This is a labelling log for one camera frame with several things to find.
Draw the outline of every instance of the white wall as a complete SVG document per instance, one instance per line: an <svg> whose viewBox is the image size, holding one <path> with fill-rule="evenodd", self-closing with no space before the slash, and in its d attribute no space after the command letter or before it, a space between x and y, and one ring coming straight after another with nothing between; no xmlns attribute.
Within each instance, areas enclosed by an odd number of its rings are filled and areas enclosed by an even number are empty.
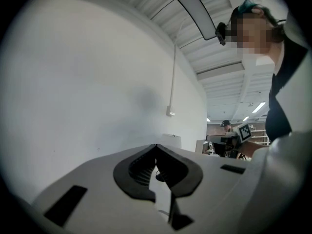
<svg viewBox="0 0 312 234"><path fill-rule="evenodd" d="M158 142L195 151L206 96L180 50L176 116L173 43L118 0L32 0L0 57L1 163L11 190L31 202L81 163Z"/></svg>

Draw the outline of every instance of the black slot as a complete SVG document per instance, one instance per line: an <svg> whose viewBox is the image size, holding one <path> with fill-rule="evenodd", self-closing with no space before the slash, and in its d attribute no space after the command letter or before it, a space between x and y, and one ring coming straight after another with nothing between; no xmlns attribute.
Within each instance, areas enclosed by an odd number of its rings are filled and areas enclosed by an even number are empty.
<svg viewBox="0 0 312 234"><path fill-rule="evenodd" d="M44 214L44 216L55 224L63 227L86 191L87 188L74 185Z"/></svg>
<svg viewBox="0 0 312 234"><path fill-rule="evenodd" d="M223 165L220 168L237 174L243 174L245 171L245 168L230 165Z"/></svg>

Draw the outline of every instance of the person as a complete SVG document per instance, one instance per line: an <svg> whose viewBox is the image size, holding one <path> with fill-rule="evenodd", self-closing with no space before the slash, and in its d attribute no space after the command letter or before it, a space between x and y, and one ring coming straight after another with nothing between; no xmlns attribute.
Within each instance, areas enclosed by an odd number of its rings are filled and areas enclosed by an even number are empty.
<svg viewBox="0 0 312 234"><path fill-rule="evenodd" d="M271 15L268 8L249 0L233 10L229 22L231 24L228 23L225 35L230 36L231 41L235 41L238 47L248 48L250 53L268 55L275 63L265 124L266 133L273 142L292 131L275 96L305 57L307 44L290 14L285 24L278 24L279 21ZM264 146L246 141L239 152L252 157L255 150L262 147Z"/></svg>
<svg viewBox="0 0 312 234"><path fill-rule="evenodd" d="M232 128L232 125L230 124L230 121L225 119L224 121L222 121L220 127L223 127L223 130L225 131L225 133L229 132Z"/></svg>

